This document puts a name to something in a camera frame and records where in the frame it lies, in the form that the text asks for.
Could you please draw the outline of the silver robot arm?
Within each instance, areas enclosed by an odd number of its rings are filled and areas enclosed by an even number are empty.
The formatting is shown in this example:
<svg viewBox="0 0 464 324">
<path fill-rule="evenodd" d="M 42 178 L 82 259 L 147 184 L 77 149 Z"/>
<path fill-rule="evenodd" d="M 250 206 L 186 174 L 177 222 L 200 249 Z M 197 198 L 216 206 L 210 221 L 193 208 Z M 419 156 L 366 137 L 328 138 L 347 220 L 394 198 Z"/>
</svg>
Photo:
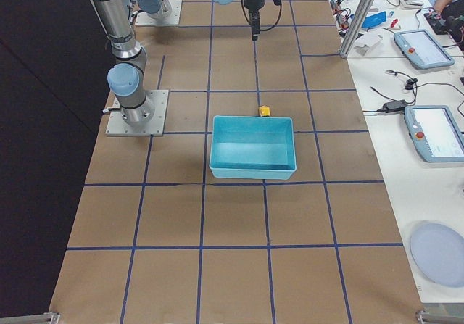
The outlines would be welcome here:
<svg viewBox="0 0 464 324">
<path fill-rule="evenodd" d="M 152 18 L 167 17 L 172 11 L 168 0 L 137 0 L 137 3 L 139 9 Z"/>
<path fill-rule="evenodd" d="M 90 0 L 107 35 L 116 59 L 107 74 L 107 82 L 118 103 L 111 115 L 107 133 L 113 136 L 160 136 L 167 111 L 167 90 L 146 90 L 143 87 L 147 55 L 136 40 L 131 13 L 122 0 Z M 139 9 L 150 15 L 162 14 L 168 0 L 138 0 Z M 212 0 L 226 5 L 233 0 Z"/>
</svg>

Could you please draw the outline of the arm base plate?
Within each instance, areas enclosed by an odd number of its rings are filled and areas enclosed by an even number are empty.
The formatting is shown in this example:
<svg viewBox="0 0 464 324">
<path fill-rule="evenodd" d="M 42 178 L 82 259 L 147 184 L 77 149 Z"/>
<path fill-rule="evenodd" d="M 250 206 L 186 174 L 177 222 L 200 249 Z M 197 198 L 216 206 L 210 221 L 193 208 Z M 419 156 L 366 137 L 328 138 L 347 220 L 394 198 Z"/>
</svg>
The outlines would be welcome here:
<svg viewBox="0 0 464 324">
<path fill-rule="evenodd" d="M 163 0 L 160 10 L 150 14 L 139 12 L 135 26 L 139 27 L 177 27 L 180 25 L 182 0 Z"/>
<path fill-rule="evenodd" d="M 163 136 L 169 90 L 145 90 L 146 100 L 137 109 L 125 109 L 114 97 L 107 136 Z"/>
</svg>

